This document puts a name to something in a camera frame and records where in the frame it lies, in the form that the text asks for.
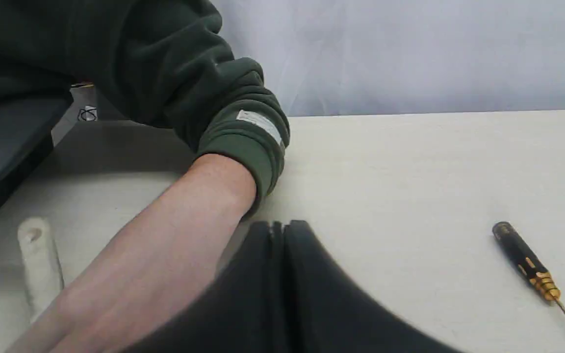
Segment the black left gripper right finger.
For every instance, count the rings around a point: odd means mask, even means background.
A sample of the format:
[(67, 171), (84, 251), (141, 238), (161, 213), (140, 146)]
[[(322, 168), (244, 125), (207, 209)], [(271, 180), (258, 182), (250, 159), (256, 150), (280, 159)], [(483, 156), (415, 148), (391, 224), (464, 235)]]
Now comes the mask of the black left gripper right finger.
[(386, 310), (343, 271), (306, 221), (284, 227), (284, 302), (302, 353), (453, 353)]

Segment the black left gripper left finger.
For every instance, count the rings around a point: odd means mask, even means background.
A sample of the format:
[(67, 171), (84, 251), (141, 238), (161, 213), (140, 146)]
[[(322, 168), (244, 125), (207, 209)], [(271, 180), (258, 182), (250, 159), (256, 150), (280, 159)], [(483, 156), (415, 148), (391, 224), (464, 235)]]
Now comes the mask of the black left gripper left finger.
[(128, 353), (281, 353), (280, 223), (253, 223), (195, 302)]

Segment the green sleeved forearm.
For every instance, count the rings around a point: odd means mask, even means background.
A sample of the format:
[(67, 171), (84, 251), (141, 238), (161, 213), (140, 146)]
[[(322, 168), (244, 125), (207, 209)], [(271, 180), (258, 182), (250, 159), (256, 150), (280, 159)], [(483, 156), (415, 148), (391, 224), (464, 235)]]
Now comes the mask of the green sleeved forearm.
[(173, 129), (197, 155), (65, 295), (197, 293), (275, 187), (288, 120), (221, 26), (207, 0), (0, 0), (0, 99), (91, 82), (124, 116)]

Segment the person's bare hand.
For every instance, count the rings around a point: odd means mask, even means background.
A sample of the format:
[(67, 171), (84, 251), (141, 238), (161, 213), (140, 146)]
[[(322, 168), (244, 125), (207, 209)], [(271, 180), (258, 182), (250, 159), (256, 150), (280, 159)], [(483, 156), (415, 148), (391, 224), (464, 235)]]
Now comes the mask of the person's bare hand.
[(184, 278), (74, 281), (7, 348), (9, 353), (116, 353), (192, 304), (213, 274)]

